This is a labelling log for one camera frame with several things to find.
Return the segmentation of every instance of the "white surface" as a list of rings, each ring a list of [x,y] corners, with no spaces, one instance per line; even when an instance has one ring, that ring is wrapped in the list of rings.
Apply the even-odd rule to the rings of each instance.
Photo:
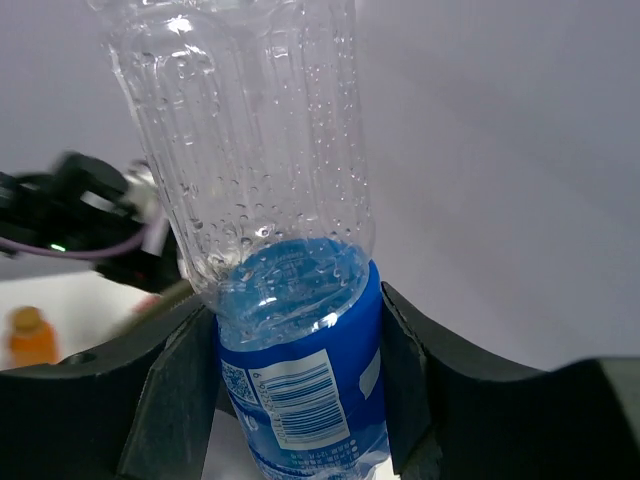
[[[7,315],[14,308],[39,308],[58,337],[61,358],[91,348],[147,296],[105,280],[95,272],[0,282],[0,369],[8,366]]]
[[[83,3],[3,5],[3,169],[141,155]],[[383,277],[529,365],[640,353],[640,2],[358,4]]]

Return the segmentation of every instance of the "cable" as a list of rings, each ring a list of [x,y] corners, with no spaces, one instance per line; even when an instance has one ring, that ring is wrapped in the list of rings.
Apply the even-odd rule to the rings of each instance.
[[[154,218],[151,223],[155,223],[156,219],[162,215],[162,207],[158,205],[157,209],[156,218]],[[144,241],[148,229],[149,224],[145,224],[138,233],[128,240],[101,250],[60,252],[58,250],[49,250],[48,248],[34,247],[25,243],[14,242],[13,240],[3,237],[0,237],[0,247],[16,252],[39,255],[41,257],[66,258],[68,260],[101,260],[104,258],[118,257],[135,250]]]

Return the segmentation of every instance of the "orange bottle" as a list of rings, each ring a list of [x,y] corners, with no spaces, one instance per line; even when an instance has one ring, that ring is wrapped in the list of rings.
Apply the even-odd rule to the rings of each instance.
[[[10,316],[12,333],[9,339],[13,367],[39,363],[58,363],[56,334],[42,313],[35,307],[21,307]]]

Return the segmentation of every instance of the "barcode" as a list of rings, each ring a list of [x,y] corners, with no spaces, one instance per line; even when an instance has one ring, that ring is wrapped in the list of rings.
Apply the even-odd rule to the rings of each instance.
[[[258,401],[251,391],[251,385],[249,385],[249,382],[247,381],[247,374],[245,371],[242,368],[229,365],[224,360],[222,360],[221,363],[222,378],[224,379],[224,383],[227,385],[229,392],[240,397],[246,402],[257,404]]]
[[[311,450],[349,437],[326,350],[249,374],[280,448]]]

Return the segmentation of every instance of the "inverted bottle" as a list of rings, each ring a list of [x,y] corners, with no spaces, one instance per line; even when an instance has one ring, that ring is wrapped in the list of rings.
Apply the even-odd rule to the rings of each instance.
[[[99,7],[258,464],[365,478],[387,451],[354,1]]]

